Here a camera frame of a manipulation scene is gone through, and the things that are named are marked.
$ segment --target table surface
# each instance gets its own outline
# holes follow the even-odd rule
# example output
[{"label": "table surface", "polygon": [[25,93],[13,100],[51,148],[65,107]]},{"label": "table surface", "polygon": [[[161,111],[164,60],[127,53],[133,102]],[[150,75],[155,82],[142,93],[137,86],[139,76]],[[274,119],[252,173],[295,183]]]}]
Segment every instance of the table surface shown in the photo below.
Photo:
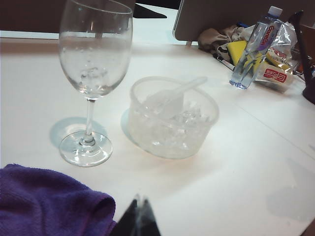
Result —
[{"label": "table surface", "polygon": [[[134,19],[128,72],[94,111],[94,129],[114,152],[92,168],[59,155],[61,139],[85,128],[86,102],[62,72],[58,41],[1,32],[1,167],[52,169],[106,192],[115,220],[135,194],[146,195],[164,236],[300,235],[315,217],[315,105],[301,95],[305,85],[296,79],[285,94],[255,83],[236,89],[210,54],[171,39],[176,10],[149,8],[168,18]],[[220,117],[195,156],[162,159],[126,136],[129,90],[147,76],[209,78],[201,88]]]}]

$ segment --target purple microfiber cloth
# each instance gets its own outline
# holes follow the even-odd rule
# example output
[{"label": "purple microfiber cloth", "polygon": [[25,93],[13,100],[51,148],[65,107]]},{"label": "purple microfiber cloth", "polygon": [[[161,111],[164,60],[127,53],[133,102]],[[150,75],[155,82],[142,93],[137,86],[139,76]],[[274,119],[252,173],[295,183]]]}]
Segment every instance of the purple microfiber cloth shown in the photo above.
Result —
[{"label": "purple microfiber cloth", "polygon": [[62,173],[10,164],[0,170],[0,236],[108,236],[114,199]]}]

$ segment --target bottle cap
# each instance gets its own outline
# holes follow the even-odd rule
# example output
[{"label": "bottle cap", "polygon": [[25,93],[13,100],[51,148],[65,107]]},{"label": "bottle cap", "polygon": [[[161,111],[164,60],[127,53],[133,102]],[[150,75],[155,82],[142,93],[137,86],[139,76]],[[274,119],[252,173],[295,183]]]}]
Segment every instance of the bottle cap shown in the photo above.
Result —
[{"label": "bottle cap", "polygon": [[268,14],[276,16],[276,17],[279,17],[281,13],[282,13],[282,9],[275,6],[271,6],[268,11]]}]

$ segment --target white pen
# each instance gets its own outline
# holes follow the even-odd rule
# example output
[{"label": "white pen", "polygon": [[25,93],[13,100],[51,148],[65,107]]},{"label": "white pen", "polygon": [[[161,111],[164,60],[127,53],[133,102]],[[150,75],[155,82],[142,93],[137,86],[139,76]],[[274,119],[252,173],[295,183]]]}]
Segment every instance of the white pen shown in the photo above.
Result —
[{"label": "white pen", "polygon": [[214,53],[213,57],[220,61],[222,64],[224,64],[227,68],[229,68],[231,71],[234,71],[235,66],[229,63],[228,61],[224,60],[223,57],[219,56],[219,54]]}]

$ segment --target empty wine glass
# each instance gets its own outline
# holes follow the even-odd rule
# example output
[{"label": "empty wine glass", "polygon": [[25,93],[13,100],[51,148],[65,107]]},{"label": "empty wine glass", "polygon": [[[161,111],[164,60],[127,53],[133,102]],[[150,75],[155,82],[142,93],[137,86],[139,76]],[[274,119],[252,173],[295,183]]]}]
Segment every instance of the empty wine glass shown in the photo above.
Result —
[{"label": "empty wine glass", "polygon": [[78,166],[106,161],[112,144],[92,131],[94,103],[124,78],[130,60],[132,10],[112,0],[68,0],[59,34],[59,56],[69,82],[88,101],[86,131],[66,136],[59,150]]}]

